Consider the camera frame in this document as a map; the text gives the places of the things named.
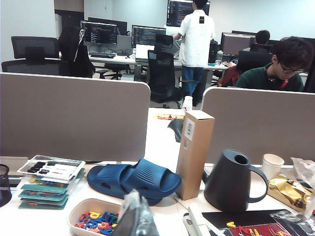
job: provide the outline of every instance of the beige partition panel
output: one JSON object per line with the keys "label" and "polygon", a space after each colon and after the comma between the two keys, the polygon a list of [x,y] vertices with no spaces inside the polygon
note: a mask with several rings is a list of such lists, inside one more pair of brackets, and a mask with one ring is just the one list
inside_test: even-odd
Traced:
{"label": "beige partition panel", "polygon": [[252,164],[264,153],[315,160],[315,94],[242,88],[210,88],[202,110],[216,118],[208,163],[224,148],[239,150]]}
{"label": "beige partition panel", "polygon": [[2,156],[137,161],[150,89],[141,82],[0,74]]}

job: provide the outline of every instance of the glasses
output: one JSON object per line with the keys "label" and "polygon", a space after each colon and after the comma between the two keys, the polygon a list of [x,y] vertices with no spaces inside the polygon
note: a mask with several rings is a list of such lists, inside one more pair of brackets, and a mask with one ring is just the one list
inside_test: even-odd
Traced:
{"label": "glasses", "polygon": [[281,63],[280,63],[280,66],[282,67],[284,74],[291,74],[291,73],[293,73],[293,74],[300,74],[300,73],[304,72],[304,69],[292,70],[290,68],[285,68]]}

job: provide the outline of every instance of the kettle handle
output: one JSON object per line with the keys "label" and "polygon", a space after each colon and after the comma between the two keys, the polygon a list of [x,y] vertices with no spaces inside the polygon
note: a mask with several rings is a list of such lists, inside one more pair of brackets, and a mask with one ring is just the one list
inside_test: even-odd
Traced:
{"label": "kettle handle", "polygon": [[256,203],[256,202],[261,201],[267,195],[268,179],[267,179],[266,175],[263,173],[263,171],[261,171],[259,168],[255,167],[255,166],[251,166],[250,165],[249,170],[257,173],[258,175],[260,175],[262,177],[262,179],[265,181],[265,184],[266,184],[266,191],[265,191],[265,193],[262,196],[260,196],[258,198],[249,198],[249,200],[248,200],[249,203]]}

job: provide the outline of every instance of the black hair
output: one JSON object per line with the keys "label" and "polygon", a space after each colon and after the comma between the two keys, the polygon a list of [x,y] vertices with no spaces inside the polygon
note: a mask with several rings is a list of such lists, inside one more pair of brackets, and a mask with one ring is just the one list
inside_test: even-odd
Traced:
{"label": "black hair", "polygon": [[206,3],[208,2],[208,0],[192,0],[198,9],[203,9],[203,7],[206,5]]}
{"label": "black hair", "polygon": [[256,34],[256,42],[258,44],[266,44],[270,38],[270,33],[267,30],[260,30]]}
{"label": "black hair", "polygon": [[287,37],[275,45],[278,61],[287,68],[307,68],[314,57],[313,45],[303,38]]}

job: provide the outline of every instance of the stack of cards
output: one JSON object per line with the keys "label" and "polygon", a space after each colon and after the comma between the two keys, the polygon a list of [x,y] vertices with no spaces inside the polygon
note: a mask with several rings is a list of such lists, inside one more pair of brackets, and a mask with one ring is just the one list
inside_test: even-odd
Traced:
{"label": "stack of cards", "polygon": [[36,155],[18,172],[25,174],[19,208],[64,209],[68,197],[84,175],[84,161]]}

